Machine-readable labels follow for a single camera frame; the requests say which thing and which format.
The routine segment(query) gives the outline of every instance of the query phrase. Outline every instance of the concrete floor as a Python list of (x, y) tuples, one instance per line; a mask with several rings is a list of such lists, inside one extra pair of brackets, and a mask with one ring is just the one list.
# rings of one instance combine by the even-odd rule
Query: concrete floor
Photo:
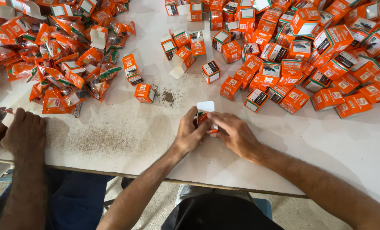
[[(158, 230), (174, 208), (178, 187), (176, 183), (163, 182), (143, 211), (134, 230)], [(121, 177), (109, 181), (105, 201), (115, 199), (122, 191)], [(350, 230), (345, 222), (333, 217), (314, 201), (285, 196), (250, 193), (271, 203), (273, 220), (285, 230)]]

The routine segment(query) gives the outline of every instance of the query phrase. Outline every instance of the chair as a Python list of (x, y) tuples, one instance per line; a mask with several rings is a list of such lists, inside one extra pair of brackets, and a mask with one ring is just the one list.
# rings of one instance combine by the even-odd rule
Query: chair
[(253, 198), (261, 212), (272, 220), (271, 204), (266, 199)]

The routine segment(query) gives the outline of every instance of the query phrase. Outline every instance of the finger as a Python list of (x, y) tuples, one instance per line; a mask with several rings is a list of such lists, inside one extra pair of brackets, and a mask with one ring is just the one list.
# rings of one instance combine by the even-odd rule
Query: finger
[(215, 133), (211, 133), (210, 137), (220, 138), (224, 141), (224, 144), (228, 144), (230, 142), (230, 136), (227, 133), (215, 132)]
[(18, 108), (15, 112), (13, 123), (22, 122), (25, 118), (25, 110), (23, 108)]

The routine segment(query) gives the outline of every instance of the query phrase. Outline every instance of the pile of packets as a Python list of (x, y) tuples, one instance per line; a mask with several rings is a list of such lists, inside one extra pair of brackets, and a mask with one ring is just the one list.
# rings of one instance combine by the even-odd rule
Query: pile of packets
[(128, 0), (0, 0), (0, 65), (9, 82), (35, 81), (30, 101), (43, 100), (43, 114), (79, 116), (89, 98), (100, 102), (106, 80), (122, 68), (118, 50), (135, 25), (114, 16)]
[[(189, 21), (209, 14), (210, 29), (219, 30), (213, 48), (228, 64), (243, 62), (220, 94), (233, 100), (240, 89), (248, 90), (244, 105), (254, 112), (268, 99), (291, 114), (311, 101), (316, 111), (335, 108), (347, 118), (380, 103), (380, 1), (165, 0), (165, 5), (169, 16), (187, 14)], [(192, 36), (178, 31), (163, 38), (162, 47), (176, 78), (204, 42), (196, 46)], [(202, 70), (208, 84), (220, 78), (215, 61)], [(297, 89), (300, 84), (313, 96)]]

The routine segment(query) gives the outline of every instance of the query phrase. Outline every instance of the product image on box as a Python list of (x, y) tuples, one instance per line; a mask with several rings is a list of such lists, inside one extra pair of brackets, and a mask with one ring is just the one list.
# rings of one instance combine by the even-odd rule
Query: product image on box
[(134, 96), (140, 102), (152, 103), (154, 99), (154, 89), (151, 85), (137, 84)]

